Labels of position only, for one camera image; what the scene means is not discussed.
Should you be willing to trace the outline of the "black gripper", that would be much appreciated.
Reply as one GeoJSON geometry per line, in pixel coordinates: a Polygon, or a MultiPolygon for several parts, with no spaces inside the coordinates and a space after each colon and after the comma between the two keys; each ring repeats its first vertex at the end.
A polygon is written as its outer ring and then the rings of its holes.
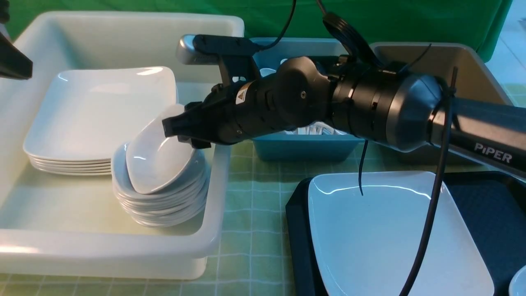
{"type": "Polygon", "coordinates": [[[161,123],[165,137],[177,136],[194,149],[211,148],[212,143],[232,145],[288,129],[278,113],[273,78],[223,87],[211,92],[197,111],[161,123]]]}

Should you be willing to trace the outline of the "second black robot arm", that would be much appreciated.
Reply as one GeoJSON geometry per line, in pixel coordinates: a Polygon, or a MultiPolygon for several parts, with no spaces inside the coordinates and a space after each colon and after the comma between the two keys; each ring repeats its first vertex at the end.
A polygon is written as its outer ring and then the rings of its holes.
{"type": "Polygon", "coordinates": [[[0,2],[0,77],[27,80],[32,78],[33,62],[11,42],[5,24],[11,19],[10,3],[0,2]]]}

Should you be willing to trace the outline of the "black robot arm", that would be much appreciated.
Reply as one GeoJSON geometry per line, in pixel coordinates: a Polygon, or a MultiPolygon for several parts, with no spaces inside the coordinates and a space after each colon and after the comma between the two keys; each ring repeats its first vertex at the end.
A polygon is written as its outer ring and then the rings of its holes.
{"type": "Polygon", "coordinates": [[[218,87],[162,124],[166,137],[202,149],[314,122],[405,153],[440,147],[525,178],[524,108],[455,97],[452,83],[401,63],[325,70],[309,57],[291,58],[274,74],[218,87]]]}

